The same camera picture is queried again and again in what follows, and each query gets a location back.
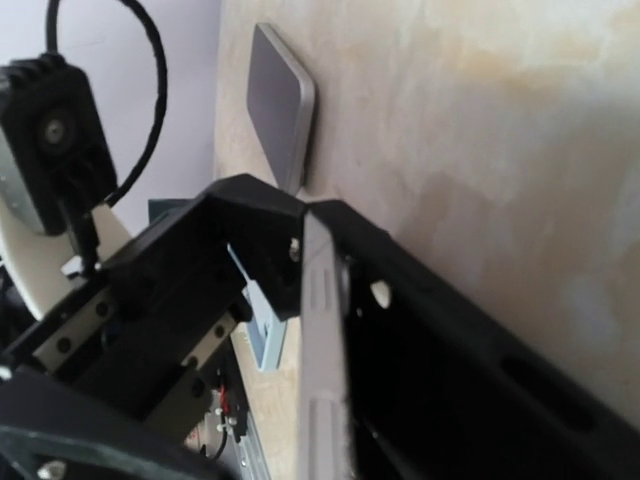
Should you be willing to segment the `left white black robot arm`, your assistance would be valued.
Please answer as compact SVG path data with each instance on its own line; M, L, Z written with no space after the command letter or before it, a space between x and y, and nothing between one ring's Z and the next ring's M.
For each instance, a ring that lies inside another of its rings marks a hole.
M248 174L212 184L108 257L2 354L1 453L14 478L227 479L185 442L256 281L300 309L289 245L305 205Z

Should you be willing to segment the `black phone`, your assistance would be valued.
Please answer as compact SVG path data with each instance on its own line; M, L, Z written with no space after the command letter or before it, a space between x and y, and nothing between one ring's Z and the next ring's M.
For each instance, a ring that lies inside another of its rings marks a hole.
M295 195L304 183L316 85L269 23L255 25L246 105L278 187Z
M355 460L344 336L350 276L328 226L304 218L297 477L352 479Z

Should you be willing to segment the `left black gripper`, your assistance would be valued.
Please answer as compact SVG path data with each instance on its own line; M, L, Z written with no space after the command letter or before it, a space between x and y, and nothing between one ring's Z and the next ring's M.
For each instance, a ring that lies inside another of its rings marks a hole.
M49 320L28 312L1 274L3 357L29 372L1 384L1 417L90 415L99 401L136 420L200 420L212 402L201 377L230 331L246 280L276 315L300 312L302 201L249 175L211 184L170 210L103 265Z

